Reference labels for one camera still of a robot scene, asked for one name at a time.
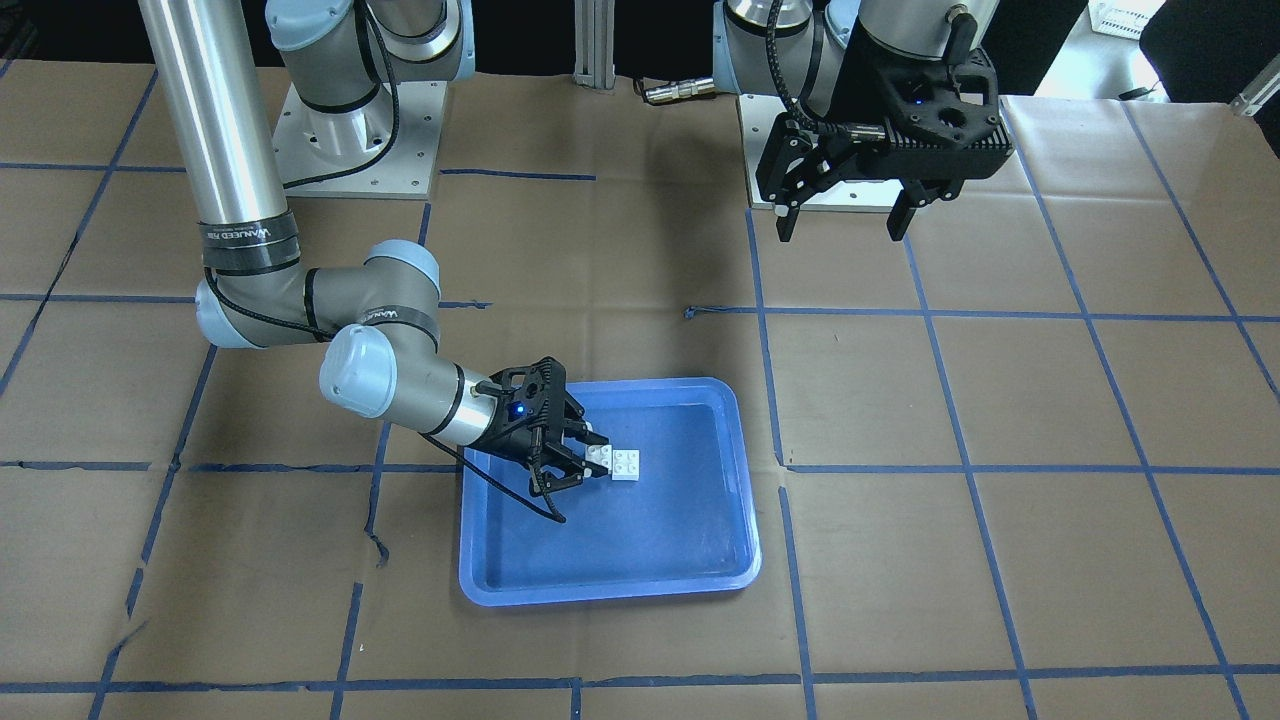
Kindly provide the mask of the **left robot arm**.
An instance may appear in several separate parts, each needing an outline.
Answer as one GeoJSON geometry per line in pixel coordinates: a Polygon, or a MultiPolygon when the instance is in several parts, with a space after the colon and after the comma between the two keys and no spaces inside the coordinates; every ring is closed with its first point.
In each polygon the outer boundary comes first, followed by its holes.
{"type": "Polygon", "coordinates": [[[886,222],[992,177],[1015,143],[982,47],[995,1],[719,1],[713,81],[781,109],[754,177],[790,241],[799,213],[846,181],[896,181],[886,222]]]}

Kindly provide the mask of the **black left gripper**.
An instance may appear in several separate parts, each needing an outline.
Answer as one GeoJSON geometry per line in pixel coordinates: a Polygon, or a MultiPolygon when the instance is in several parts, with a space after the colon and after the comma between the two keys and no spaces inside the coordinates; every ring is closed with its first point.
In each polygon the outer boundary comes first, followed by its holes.
{"type": "Polygon", "coordinates": [[[897,181],[901,190],[888,214],[888,234],[901,242],[923,208],[952,200],[969,179],[900,179],[882,169],[890,123],[874,79],[874,60],[842,61],[831,109],[814,115],[804,106],[783,109],[773,122],[755,182],[774,205],[776,233],[787,243],[805,202],[845,181],[897,181]]]}

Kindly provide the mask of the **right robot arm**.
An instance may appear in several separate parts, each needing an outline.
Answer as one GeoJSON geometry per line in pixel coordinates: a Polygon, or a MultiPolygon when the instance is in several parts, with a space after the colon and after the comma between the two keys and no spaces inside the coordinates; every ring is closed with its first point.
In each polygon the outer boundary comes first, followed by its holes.
{"type": "Polygon", "coordinates": [[[488,377],[440,355],[440,270],[426,249],[388,240],[361,266],[301,265],[238,3],[140,9],[198,211],[195,300],[212,345],[326,342],[319,384],[330,402],[440,448],[516,462],[536,497],[611,474],[611,443],[568,392],[561,363],[488,377]]]}

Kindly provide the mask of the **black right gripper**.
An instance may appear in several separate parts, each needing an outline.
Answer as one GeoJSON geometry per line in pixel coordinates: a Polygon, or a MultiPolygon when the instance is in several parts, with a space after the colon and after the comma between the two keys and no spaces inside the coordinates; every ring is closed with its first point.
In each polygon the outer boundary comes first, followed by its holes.
{"type": "Polygon", "coordinates": [[[582,484],[586,462],[567,445],[607,446],[611,439],[585,419],[567,391],[567,374],[553,357],[511,366],[480,380],[475,397],[495,400],[486,429],[470,446],[531,469],[530,495],[547,496],[582,484]]]}

